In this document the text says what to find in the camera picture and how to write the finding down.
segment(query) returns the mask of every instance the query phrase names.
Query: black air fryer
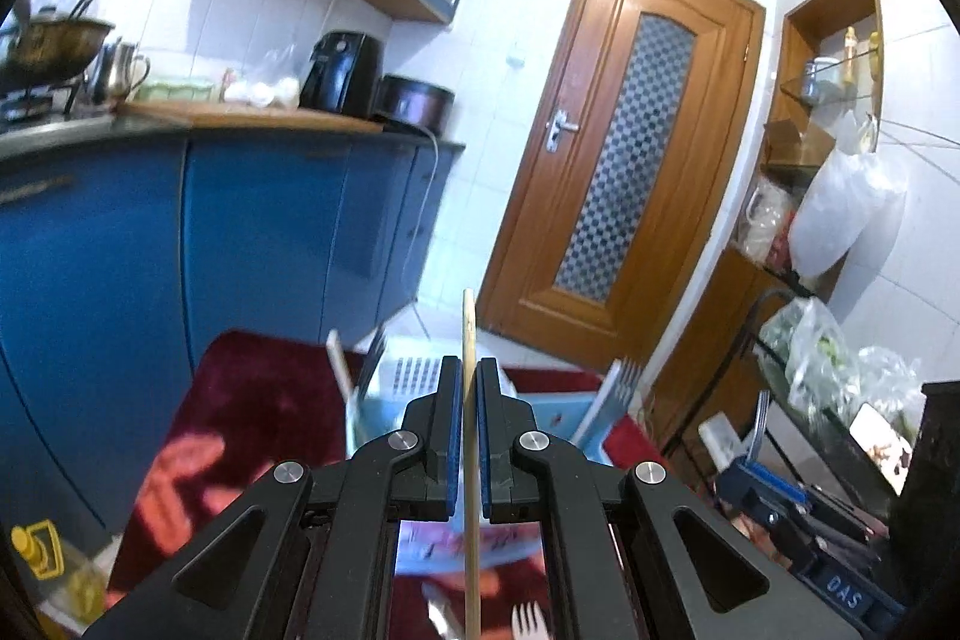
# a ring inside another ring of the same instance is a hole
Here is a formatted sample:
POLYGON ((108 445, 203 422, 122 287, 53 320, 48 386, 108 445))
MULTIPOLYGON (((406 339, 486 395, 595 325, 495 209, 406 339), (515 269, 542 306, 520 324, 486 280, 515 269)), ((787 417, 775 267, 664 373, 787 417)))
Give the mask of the black air fryer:
POLYGON ((383 71, 383 44, 359 31, 330 31, 313 47, 301 107, 366 119, 383 71))

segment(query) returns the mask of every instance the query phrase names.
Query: metal bolt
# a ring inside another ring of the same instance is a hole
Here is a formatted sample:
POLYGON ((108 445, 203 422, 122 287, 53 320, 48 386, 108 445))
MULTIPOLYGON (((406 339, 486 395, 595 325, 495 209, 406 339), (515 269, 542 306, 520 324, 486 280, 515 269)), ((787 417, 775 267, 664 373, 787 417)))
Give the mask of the metal bolt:
POLYGON ((520 434, 520 447, 526 448, 528 451, 542 451, 549 444, 550 437, 535 429, 533 432, 520 434))
POLYGON ((656 463, 656 461, 642 461, 637 464, 634 474, 637 476, 637 480, 648 483, 648 485, 656 485, 666 479, 664 466, 656 463))
POLYGON ((405 429, 398 429, 393 432, 390 437, 387 437, 387 442, 390 444, 390 447, 395 451, 409 451, 411 448, 416 448, 416 434, 414 432, 407 432, 405 429))
POLYGON ((277 482, 296 482, 304 477, 304 466, 296 461, 285 461, 275 466, 274 477, 277 482))

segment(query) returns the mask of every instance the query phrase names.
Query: red tablecloth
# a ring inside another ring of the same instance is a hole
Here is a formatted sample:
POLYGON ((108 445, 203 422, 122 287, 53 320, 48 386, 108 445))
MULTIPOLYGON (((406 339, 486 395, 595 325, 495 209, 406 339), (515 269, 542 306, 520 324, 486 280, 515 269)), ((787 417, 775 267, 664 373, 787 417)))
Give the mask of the red tablecloth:
MULTIPOLYGON (((363 357, 347 354, 357 372, 363 357)), ((505 367, 521 392, 592 390, 589 372, 505 367)), ((614 464, 659 459, 635 423, 624 418, 604 442, 614 464)), ((173 555, 277 461, 315 466, 344 458, 344 404, 323 346, 227 332, 203 355, 193 386, 147 472, 109 581, 114 603, 173 555)), ((463 613, 463 577, 434 576, 463 613)), ((392 640, 437 634, 421 595, 421 578, 397 576, 392 640)), ((484 571, 483 637, 509 640, 510 611, 536 600, 549 610, 542 558, 484 571)))

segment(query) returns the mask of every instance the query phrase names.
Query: door frame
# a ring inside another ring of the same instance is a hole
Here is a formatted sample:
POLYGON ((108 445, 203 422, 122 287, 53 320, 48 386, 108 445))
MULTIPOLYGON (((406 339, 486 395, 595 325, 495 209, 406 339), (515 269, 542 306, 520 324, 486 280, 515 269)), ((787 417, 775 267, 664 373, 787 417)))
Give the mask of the door frame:
MULTIPOLYGON (((670 287, 667 295, 666 307, 664 312, 652 324, 653 330, 658 335, 652 344, 643 345, 642 354, 632 356, 635 360, 647 362, 650 355, 653 354, 656 345, 661 340, 669 324, 670 317, 680 304, 680 297, 688 286, 693 269, 699 261, 709 239, 710 228, 716 220, 720 203, 724 192, 730 183, 731 172, 733 172, 733 161, 736 160, 737 151, 740 148, 740 142, 743 139, 744 129, 747 124, 747 115, 750 112, 750 105, 754 97, 754 87, 757 82, 757 69, 760 66, 760 45, 763 38, 763 24, 766 18, 766 10, 753 0, 732 0, 747 9, 751 16, 751 28, 749 39, 749 50, 746 56, 746 67, 737 93, 736 106, 733 110, 733 120, 728 129, 726 142, 720 156, 720 165, 717 167, 716 175, 710 184, 709 195, 707 196, 707 205, 699 218, 695 239, 685 258, 680 275, 674 284, 670 287)), ((557 102, 557 95, 560 92, 560 83, 563 81, 563 74, 566 70, 566 64, 573 49, 574 39, 580 25, 580 21, 586 9, 587 0, 570 0, 570 5, 566 11, 566 17, 563 21, 563 29, 560 33, 560 39, 557 48, 553 54, 550 63, 550 71, 547 75, 544 90, 541 92, 541 99, 536 107, 536 116, 527 137, 527 143, 523 149, 523 157, 520 160, 520 169, 517 172, 517 178, 514 180, 514 186, 510 192, 510 200, 507 203, 507 211, 504 215, 500 229, 497 233, 496 243, 493 245, 493 255, 488 263, 487 271, 484 274, 483 283, 480 286, 480 295, 477 299, 477 325, 483 329, 497 333, 498 325, 493 316, 493 294, 498 278, 507 259, 507 251, 517 231, 517 223, 520 220, 520 210, 530 189, 531 181, 534 175, 534 165, 536 157, 539 156, 541 148, 544 146, 546 138, 546 127, 549 123, 557 102)))

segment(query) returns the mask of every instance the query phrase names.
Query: metal kettle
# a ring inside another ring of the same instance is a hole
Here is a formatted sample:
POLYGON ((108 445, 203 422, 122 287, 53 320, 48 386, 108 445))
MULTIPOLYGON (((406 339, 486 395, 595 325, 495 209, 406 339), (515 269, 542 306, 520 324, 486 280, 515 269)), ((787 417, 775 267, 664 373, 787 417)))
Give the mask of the metal kettle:
POLYGON ((94 104, 115 103, 124 100, 131 91, 136 90, 150 74, 150 58, 136 53, 137 44, 117 39, 112 44, 104 44, 97 56, 90 80, 90 100, 94 104), (144 65, 143 76, 133 79, 134 64, 140 61, 144 65))

